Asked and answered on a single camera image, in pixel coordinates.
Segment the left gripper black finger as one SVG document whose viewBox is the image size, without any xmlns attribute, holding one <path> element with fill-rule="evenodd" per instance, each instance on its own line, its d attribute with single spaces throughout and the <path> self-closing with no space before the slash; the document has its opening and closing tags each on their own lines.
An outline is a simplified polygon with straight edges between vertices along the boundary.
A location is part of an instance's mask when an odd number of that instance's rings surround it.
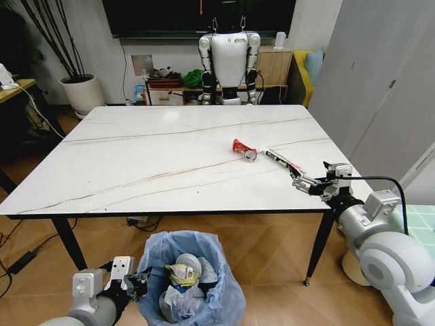
<svg viewBox="0 0 435 326">
<path fill-rule="evenodd" d="M 131 290 L 131 298 L 134 301 L 139 301 L 147 295 L 147 282 L 146 281 L 134 281 L 133 288 Z"/>
<path fill-rule="evenodd" d="M 137 272 L 135 276 L 137 283 L 145 284 L 150 276 L 151 271 L 152 267 L 147 267 L 145 270 Z"/>
</svg>

